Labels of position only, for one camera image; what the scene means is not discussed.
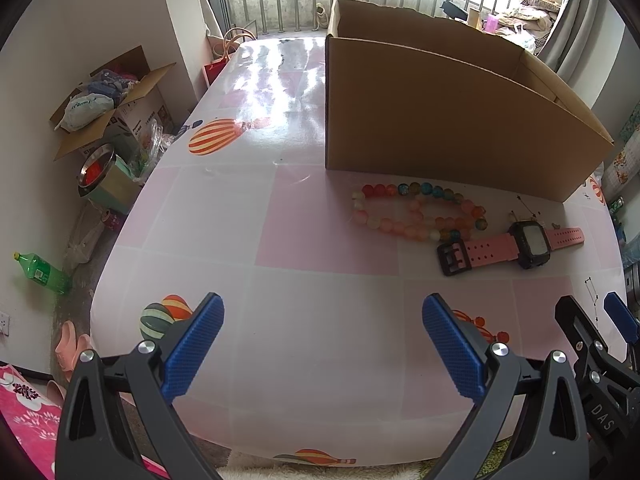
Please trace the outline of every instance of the metal bolt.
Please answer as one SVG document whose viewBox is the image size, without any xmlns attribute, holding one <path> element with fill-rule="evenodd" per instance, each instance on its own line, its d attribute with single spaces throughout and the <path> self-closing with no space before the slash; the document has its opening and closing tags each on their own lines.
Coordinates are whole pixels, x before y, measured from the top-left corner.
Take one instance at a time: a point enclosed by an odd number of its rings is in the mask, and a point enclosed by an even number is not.
<svg viewBox="0 0 640 480">
<path fill-rule="evenodd" d="M 500 357 L 504 357 L 509 353 L 509 347 L 504 343 L 494 343 L 491 345 L 491 352 Z"/>
<path fill-rule="evenodd" d="M 551 354 L 551 357 L 554 359 L 556 363 L 564 363 L 566 361 L 566 355 L 561 350 L 554 350 Z"/>
<path fill-rule="evenodd" d="M 88 363 L 89 361 L 91 361 L 94 358 L 94 351 L 93 350 L 85 350 L 80 354 L 80 360 L 83 363 Z"/>
<path fill-rule="evenodd" d="M 151 354 L 156 349 L 156 343 L 153 341 L 143 341 L 138 345 L 138 352 L 141 354 Z"/>
</svg>

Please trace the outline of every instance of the electrical outlet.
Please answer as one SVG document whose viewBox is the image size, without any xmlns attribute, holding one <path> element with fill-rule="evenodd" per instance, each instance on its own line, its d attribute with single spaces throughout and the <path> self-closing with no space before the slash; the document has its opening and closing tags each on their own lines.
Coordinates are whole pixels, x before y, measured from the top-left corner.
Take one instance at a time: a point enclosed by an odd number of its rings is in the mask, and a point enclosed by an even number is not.
<svg viewBox="0 0 640 480">
<path fill-rule="evenodd" d="M 9 315 L 4 312 L 0 312 L 0 332 L 9 335 Z"/>
</svg>

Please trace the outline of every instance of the soda bottle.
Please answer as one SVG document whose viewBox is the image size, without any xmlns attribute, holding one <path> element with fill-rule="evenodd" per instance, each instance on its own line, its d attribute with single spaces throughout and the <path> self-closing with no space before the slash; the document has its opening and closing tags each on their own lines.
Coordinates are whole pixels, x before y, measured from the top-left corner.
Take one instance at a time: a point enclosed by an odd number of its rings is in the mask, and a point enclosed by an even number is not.
<svg viewBox="0 0 640 480">
<path fill-rule="evenodd" d="M 69 292 L 71 278 L 37 254 L 14 253 L 14 260 L 20 264 L 24 275 L 30 280 L 53 290 L 57 294 Z"/>
</svg>

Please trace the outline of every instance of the cardboard box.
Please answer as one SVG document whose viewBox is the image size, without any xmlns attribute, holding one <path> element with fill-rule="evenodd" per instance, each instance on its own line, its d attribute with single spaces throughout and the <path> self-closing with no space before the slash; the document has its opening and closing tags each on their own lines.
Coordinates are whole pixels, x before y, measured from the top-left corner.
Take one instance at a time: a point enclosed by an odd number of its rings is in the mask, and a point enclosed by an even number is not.
<svg viewBox="0 0 640 480">
<path fill-rule="evenodd" d="M 436 178 L 562 202 L 612 140 L 516 44 L 412 9 L 335 0 L 326 168 Z"/>
<path fill-rule="evenodd" d="M 175 63 L 150 70 L 141 46 L 105 63 L 91 72 L 94 76 L 100 70 L 110 69 L 118 73 L 133 74 L 139 79 L 127 97 L 114 110 L 101 115 L 87 126 L 68 135 L 60 142 L 60 148 L 54 160 L 74 152 L 80 151 L 88 155 L 98 146 L 110 142 L 116 152 L 125 160 L 137 151 L 139 146 L 146 147 L 150 138 L 150 122 L 155 118 L 166 132 L 174 129 L 160 91 L 156 86 Z M 76 89 L 58 107 L 50 121 L 58 124 L 65 113 L 69 100 L 78 95 Z"/>
</svg>

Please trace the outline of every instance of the watch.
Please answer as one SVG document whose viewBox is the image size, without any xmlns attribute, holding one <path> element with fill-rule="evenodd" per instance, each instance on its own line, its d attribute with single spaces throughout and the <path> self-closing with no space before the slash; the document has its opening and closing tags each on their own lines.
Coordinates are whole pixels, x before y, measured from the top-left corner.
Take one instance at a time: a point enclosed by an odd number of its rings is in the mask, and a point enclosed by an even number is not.
<svg viewBox="0 0 640 480">
<path fill-rule="evenodd" d="M 484 240 L 457 240 L 438 247 L 442 272 L 453 276 L 498 262 L 517 260 L 523 269 L 544 265 L 551 251 L 584 242 L 579 227 L 545 229 L 538 222 L 516 222 L 503 235 Z"/>
</svg>

